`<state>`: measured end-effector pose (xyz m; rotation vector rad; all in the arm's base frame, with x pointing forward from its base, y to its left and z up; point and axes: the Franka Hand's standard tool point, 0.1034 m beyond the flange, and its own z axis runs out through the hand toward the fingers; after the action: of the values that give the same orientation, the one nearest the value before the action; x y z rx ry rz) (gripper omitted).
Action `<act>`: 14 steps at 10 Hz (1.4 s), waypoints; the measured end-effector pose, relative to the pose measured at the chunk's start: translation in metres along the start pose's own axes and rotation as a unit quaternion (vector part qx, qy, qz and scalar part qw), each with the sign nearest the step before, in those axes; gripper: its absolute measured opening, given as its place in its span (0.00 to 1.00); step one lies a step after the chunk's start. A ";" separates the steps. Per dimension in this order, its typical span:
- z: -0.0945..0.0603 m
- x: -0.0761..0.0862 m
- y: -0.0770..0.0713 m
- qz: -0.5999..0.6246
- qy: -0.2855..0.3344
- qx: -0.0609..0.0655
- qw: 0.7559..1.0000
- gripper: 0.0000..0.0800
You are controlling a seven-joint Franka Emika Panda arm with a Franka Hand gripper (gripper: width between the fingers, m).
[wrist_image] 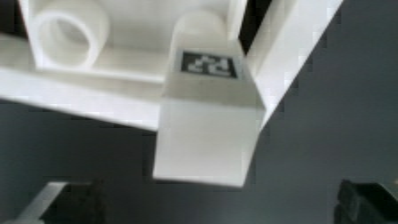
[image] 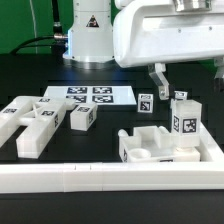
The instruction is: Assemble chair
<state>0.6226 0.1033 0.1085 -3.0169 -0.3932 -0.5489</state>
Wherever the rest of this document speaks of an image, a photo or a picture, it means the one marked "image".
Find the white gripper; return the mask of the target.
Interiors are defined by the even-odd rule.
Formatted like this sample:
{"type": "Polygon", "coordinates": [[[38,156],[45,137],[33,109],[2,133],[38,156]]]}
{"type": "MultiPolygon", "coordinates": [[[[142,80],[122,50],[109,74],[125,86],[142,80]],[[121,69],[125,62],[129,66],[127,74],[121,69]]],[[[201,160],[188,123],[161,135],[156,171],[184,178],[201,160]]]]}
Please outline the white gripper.
{"type": "Polygon", "coordinates": [[[224,79],[224,0],[115,0],[115,6],[115,60],[123,68],[150,64],[161,100],[169,99],[163,63],[215,58],[215,77],[224,79]]]}

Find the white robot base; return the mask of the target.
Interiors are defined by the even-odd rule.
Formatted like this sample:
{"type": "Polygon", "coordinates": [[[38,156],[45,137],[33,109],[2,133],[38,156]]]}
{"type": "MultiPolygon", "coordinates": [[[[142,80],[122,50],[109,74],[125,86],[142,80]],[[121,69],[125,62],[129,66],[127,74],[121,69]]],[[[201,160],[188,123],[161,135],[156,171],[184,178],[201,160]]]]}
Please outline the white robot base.
{"type": "Polygon", "coordinates": [[[73,0],[74,22],[63,58],[72,63],[107,63],[114,59],[111,0],[73,0]]]}

